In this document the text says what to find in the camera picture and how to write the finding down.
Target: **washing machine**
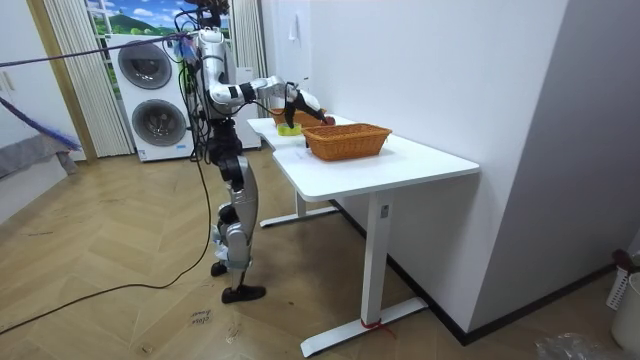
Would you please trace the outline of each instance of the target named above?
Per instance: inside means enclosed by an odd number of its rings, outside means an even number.
[[[106,41],[112,47],[153,38],[157,36],[107,35]],[[173,55],[172,49],[167,52]],[[180,93],[180,65],[160,42],[110,50],[109,55],[140,160],[190,156],[193,139]]]

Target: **parquet floor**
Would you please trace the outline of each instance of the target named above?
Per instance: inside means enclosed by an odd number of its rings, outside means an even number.
[[[292,188],[271,152],[249,152],[259,219],[293,212]],[[227,201],[205,166],[212,206]],[[188,161],[100,160],[0,226],[0,327],[97,290],[163,284],[203,250],[207,211]],[[213,253],[166,290],[124,289],[87,300],[0,337],[0,359],[301,359],[300,342],[357,319],[364,241],[340,216],[256,230],[248,284],[265,298],[222,305],[227,277]],[[533,341],[574,331],[613,346],[605,278],[466,348],[428,311],[316,359],[534,359]],[[384,305],[411,291],[387,270]]]

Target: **table leg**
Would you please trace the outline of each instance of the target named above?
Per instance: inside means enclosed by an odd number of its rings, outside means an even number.
[[[370,194],[361,320],[352,321],[303,341],[300,348],[305,357],[373,330],[373,328],[365,328],[362,323],[373,325],[380,321],[381,324],[386,324],[427,308],[424,300],[416,297],[388,309],[380,310],[392,208],[392,191],[379,191]]]
[[[380,320],[392,208],[393,192],[391,190],[369,195],[367,245],[364,252],[364,282],[360,311],[360,318],[366,325]]]
[[[328,206],[322,209],[307,211],[307,203],[300,196],[300,194],[298,194],[297,191],[295,191],[295,202],[296,202],[295,214],[280,216],[273,219],[262,220],[260,221],[260,227],[265,228],[265,227],[274,226],[274,225],[287,224],[294,221],[309,219],[319,215],[333,214],[335,212],[338,212],[338,209],[335,206]]]

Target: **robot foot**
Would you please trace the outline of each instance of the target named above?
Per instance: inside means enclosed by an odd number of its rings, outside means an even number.
[[[218,277],[226,273],[227,273],[227,267],[224,266],[220,261],[218,261],[217,263],[211,266],[211,276],[213,277]]]
[[[267,289],[263,286],[240,285],[236,291],[231,291],[231,288],[224,289],[222,292],[222,303],[231,304],[236,301],[257,300],[266,294]]]

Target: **sheer curtain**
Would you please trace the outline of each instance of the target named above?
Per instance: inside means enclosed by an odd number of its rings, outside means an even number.
[[[83,0],[44,0],[63,53],[98,49]],[[132,154],[125,119],[99,53],[65,60],[98,157]]]
[[[255,77],[267,77],[259,0],[231,0],[229,5],[229,27],[237,66],[252,68]],[[260,102],[269,107],[268,99]],[[258,114],[270,116],[260,107]]]

